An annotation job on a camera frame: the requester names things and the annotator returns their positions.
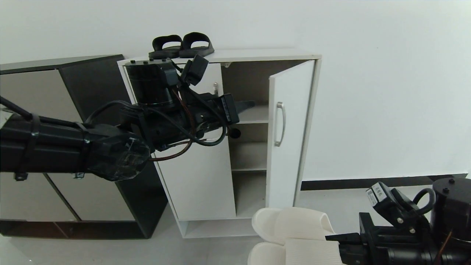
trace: door handle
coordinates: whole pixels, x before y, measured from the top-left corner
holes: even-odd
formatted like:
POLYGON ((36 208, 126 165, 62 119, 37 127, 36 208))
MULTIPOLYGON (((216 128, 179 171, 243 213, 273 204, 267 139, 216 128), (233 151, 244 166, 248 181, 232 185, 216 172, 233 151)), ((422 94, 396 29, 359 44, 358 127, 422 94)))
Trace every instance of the door handle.
POLYGON ((286 129, 286 110, 284 109, 283 102, 278 102, 276 104, 276 108, 280 108, 281 113, 283 114, 283 130, 281 132, 281 139, 280 141, 275 141, 275 146, 281 146, 281 142, 283 142, 283 137, 284 137, 284 130, 286 129))
POLYGON ((212 84, 212 88, 214 89, 214 95, 219 96, 219 85, 218 83, 212 84))

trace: gray floor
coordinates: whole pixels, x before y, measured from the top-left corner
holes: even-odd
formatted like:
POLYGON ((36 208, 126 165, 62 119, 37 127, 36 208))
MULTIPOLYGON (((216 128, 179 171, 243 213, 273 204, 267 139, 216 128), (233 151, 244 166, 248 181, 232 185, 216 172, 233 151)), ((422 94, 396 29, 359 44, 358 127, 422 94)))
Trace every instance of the gray floor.
MULTIPOLYGON (((413 198, 426 186, 401 187, 413 198)), ((358 212, 370 212, 365 189, 302 191, 299 207, 326 212, 336 233, 358 232, 358 212)), ((182 239, 167 207, 149 240, 47 240, 0 236, 0 265, 245 265, 258 237, 182 239)))

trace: cable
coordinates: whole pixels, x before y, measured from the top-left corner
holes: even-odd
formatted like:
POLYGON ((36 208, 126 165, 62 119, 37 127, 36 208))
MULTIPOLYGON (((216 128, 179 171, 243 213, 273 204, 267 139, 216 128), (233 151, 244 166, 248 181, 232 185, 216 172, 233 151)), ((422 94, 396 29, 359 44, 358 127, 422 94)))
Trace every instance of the cable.
POLYGON ((447 245, 448 241, 450 240, 452 233, 453 233, 453 230, 451 230, 450 233, 448 233, 447 238, 443 242, 443 244, 440 247, 440 250, 438 251, 438 253, 435 255, 435 258, 433 259, 433 265, 439 265, 441 263, 440 262, 441 256, 443 255, 443 251, 445 250, 445 246, 447 245))
POLYGON ((195 136, 191 135, 187 130, 185 130, 178 123, 174 122, 172 120, 172 118, 170 118, 169 116, 167 116, 163 112, 161 112, 157 109, 154 109, 154 108, 149 108, 149 111, 154 112, 154 113, 160 115, 161 117, 163 117, 164 119, 166 119, 167 121, 169 121, 173 126, 175 126, 177 129, 179 129, 187 138, 189 138, 190 140, 193 140, 197 144, 200 144, 200 145, 203 145, 203 146, 215 146, 215 145, 219 144, 220 142, 222 142, 222 140, 224 139, 225 135, 222 135, 222 137, 220 137, 217 141, 214 141, 214 142, 202 141, 201 139, 198 139, 195 136))
MULTIPOLYGON (((190 124, 191 124, 191 134, 194 134, 195 133, 195 121, 193 120, 193 117, 191 116, 190 110, 188 109, 186 104, 181 100, 181 98, 177 94, 177 92, 175 90, 172 90, 172 92, 175 95, 175 97, 177 97, 177 99, 180 101, 180 104, 182 105, 184 111, 186 112, 187 118, 190 120, 190 124)), ((178 152, 176 154, 173 154, 173 155, 170 155, 170 156, 167 156, 167 157, 150 158, 149 161, 153 161, 153 162, 155 162, 155 161, 164 161, 164 160, 169 160, 169 159, 172 159, 172 158, 179 157, 179 156, 183 155, 186 151, 188 151, 188 149, 190 149, 192 143, 193 142, 191 140, 189 140, 189 141, 178 142, 178 143, 175 143, 173 145, 169 145, 168 147, 170 148, 170 147, 174 147, 174 146, 181 145, 181 144, 187 144, 187 146, 185 146, 185 148, 183 148, 180 152, 178 152)))
POLYGON ((118 104, 121 104, 121 105, 124 105, 124 106, 127 106, 127 107, 130 107, 130 108, 135 108, 134 106, 132 106, 130 103, 126 102, 126 101, 123 101, 123 100, 113 100, 113 101, 110 101, 104 105, 102 105, 101 107, 99 107, 98 109, 96 109, 94 112, 92 112, 92 114, 90 114, 90 116, 85 120, 85 123, 90 123, 93 121, 94 118, 96 118, 98 115, 100 115, 103 111, 105 111, 107 108, 111 107, 111 106, 114 106, 114 105, 118 105, 118 104))
POLYGON ((216 110, 214 110, 214 108, 212 108, 211 106, 208 105, 208 103, 206 103, 206 101, 204 101, 203 99, 201 99, 201 97, 198 95, 198 93, 196 93, 195 91, 191 90, 190 87, 188 85, 184 85, 183 86, 186 90, 188 90, 190 92, 190 94, 195 98, 197 99, 201 104, 203 104, 208 110, 210 110, 219 120, 219 122, 221 122, 221 127, 222 127, 222 133, 221 133, 221 136, 214 142, 210 142, 210 144, 212 145, 205 145, 205 144, 202 144, 204 146, 215 146, 219 143, 221 143, 223 140, 224 140, 224 137, 226 136, 226 132, 227 132, 227 123, 226 123, 226 120, 221 117, 221 115, 219 113, 217 113, 216 110))
POLYGON ((430 188, 426 188, 419 191, 419 193, 417 193, 417 195, 414 197, 412 202, 415 203, 416 205, 419 204, 420 199, 422 199, 422 197, 427 193, 429 194, 429 202, 427 203, 426 206, 418 209, 415 212, 417 215, 424 215, 430 212, 433 209, 433 206, 435 205, 435 201, 437 200, 437 198, 436 198, 435 192, 430 188))
POLYGON ((0 104, 6 106, 7 108, 9 108, 11 111, 14 111, 16 113, 18 113, 20 116, 22 116, 23 118, 25 118, 26 120, 31 120, 32 118, 32 114, 24 109, 22 109, 20 106, 18 106, 17 104, 11 102, 10 100, 0 96, 0 104))

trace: white cabinet panel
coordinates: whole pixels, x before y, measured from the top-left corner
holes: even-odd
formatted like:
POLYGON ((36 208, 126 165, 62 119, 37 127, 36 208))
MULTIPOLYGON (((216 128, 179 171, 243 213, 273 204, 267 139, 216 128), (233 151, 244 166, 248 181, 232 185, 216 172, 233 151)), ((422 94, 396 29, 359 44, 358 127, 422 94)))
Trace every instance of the white cabinet panel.
POLYGON ((267 207, 293 206, 313 71, 312 60, 270 77, 267 207))
MULTIPOLYGON (((218 83, 218 94, 222 95, 220 64, 209 64, 203 79, 192 89, 197 93, 214 93, 214 83, 218 83)), ((221 131, 209 132, 204 137, 218 138, 221 131)), ((181 151, 184 146, 156 152, 155 155, 166 157, 181 151)), ((193 143, 185 154, 158 162, 158 166, 180 221, 236 216, 227 138, 213 147, 193 143)))

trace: black baseboard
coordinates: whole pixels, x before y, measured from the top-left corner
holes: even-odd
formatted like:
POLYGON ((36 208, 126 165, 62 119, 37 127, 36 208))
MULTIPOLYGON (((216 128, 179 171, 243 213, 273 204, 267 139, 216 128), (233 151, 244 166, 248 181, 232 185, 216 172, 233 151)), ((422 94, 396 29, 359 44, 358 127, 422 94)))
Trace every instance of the black baseboard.
POLYGON ((301 184, 301 190, 366 189, 379 181, 386 184, 388 187, 420 186, 431 185, 437 179, 452 177, 453 175, 435 175, 400 178, 303 181, 301 184))

